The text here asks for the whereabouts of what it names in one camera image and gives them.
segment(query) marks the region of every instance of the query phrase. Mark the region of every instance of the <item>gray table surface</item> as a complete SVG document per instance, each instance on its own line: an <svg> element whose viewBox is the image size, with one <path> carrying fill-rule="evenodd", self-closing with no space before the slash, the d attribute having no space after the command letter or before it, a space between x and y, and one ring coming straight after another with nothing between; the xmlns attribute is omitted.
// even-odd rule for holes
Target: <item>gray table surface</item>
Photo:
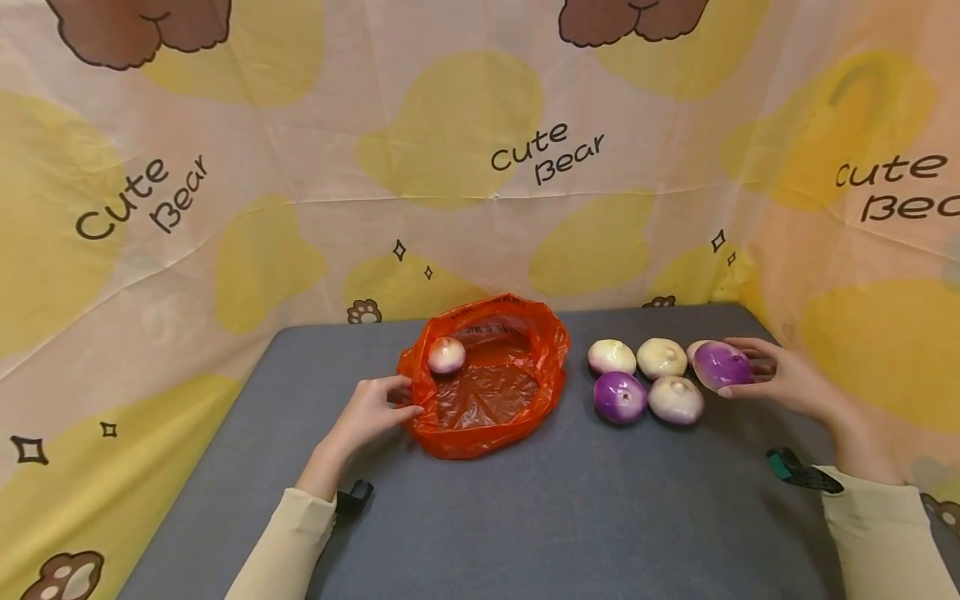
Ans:
<svg viewBox="0 0 960 600"><path fill-rule="evenodd" d="M347 481L376 492L338 525L307 598L525 600L842 598L816 492L780 483L764 452L831 460L813 422L770 404L708 396L699 425L594 415L585 359L597 339L635 348L727 335L769 338L733 305L562 314L571 340L560 407L531 437L475 461L425 454L400 431ZM222 598L285 487L357 380L391 374L422 323L280 332L120 594ZM960 575L960 543L934 533Z"/></svg>

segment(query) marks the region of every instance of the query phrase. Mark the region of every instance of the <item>plastic bag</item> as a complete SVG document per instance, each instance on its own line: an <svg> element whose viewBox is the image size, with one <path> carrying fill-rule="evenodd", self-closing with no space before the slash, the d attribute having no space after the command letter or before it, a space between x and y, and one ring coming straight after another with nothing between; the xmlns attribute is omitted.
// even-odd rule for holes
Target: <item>plastic bag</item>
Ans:
<svg viewBox="0 0 960 600"><path fill-rule="evenodd" d="M427 368L438 338L460 340L463 368L434 375ZM546 304L507 294L455 308L426 323L397 372L413 380L411 401L422 415L407 428L442 459L470 459L527 437L560 402L570 350L566 327Z"/></svg>

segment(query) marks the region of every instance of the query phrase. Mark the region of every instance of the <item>fabric backdrop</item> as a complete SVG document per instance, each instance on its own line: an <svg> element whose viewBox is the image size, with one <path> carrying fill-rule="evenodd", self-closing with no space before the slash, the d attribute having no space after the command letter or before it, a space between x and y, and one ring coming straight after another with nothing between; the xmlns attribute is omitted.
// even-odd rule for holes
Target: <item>fabric backdrop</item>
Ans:
<svg viewBox="0 0 960 600"><path fill-rule="evenodd" d="M648 4L0 0L4 597L114 597L283 327L508 291L742 302L956 527L960 4Z"/></svg>

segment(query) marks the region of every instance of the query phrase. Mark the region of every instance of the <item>right hand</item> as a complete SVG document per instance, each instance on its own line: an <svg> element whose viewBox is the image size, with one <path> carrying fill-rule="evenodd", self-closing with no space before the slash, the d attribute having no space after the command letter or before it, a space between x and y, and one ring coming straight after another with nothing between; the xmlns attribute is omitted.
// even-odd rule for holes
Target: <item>right hand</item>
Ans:
<svg viewBox="0 0 960 600"><path fill-rule="evenodd" d="M784 408L833 427L847 420L853 403L800 354L758 338L724 340L750 359L756 383L731 385L728 398L769 398Z"/></svg>

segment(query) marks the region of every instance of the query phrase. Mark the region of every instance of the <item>brown bear illustration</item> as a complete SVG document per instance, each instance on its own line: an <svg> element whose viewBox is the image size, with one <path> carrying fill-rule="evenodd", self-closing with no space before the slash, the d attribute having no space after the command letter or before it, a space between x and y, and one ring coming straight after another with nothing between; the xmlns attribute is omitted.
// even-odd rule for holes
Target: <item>brown bear illustration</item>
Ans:
<svg viewBox="0 0 960 600"><path fill-rule="evenodd" d="M150 62L160 46L197 52L227 41L231 0L47 0L77 58L117 71Z"/></svg>
<svg viewBox="0 0 960 600"><path fill-rule="evenodd" d="M92 550L52 556L20 600L86 600L100 583L103 568L103 555Z"/></svg>
<svg viewBox="0 0 960 600"><path fill-rule="evenodd" d="M579 48L616 43L636 33L647 41L675 39L697 27L709 0L566 0L560 39Z"/></svg>

